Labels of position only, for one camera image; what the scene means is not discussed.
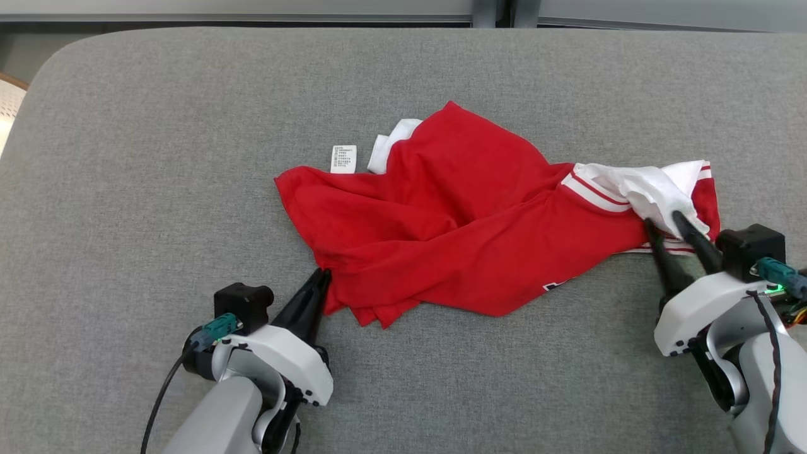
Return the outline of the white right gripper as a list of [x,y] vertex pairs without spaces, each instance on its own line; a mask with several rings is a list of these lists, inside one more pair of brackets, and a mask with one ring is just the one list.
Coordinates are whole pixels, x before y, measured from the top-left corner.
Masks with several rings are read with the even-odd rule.
[[694,282],[694,277],[686,273],[664,247],[664,236],[651,218],[644,219],[649,247],[664,289],[663,297],[673,297],[664,306],[654,329],[654,341],[660,353],[664,356],[683,354],[688,343],[698,338],[703,330],[708,349],[714,356],[767,332],[763,315],[750,291],[756,291],[770,321],[778,329],[779,316],[765,293],[767,282],[743,282],[721,272],[723,254],[708,236],[682,212],[673,211],[671,216],[681,238],[694,248],[708,276]]

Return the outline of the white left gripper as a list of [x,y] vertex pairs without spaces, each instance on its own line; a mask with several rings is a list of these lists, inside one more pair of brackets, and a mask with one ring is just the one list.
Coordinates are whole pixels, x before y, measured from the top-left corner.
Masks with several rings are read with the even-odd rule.
[[211,357],[214,379],[244,376],[273,406],[290,396],[284,385],[288,381],[307,402],[328,405],[334,378],[320,354],[309,345],[315,344],[319,333],[331,282],[331,270],[315,270],[271,325],[249,335],[224,338]]

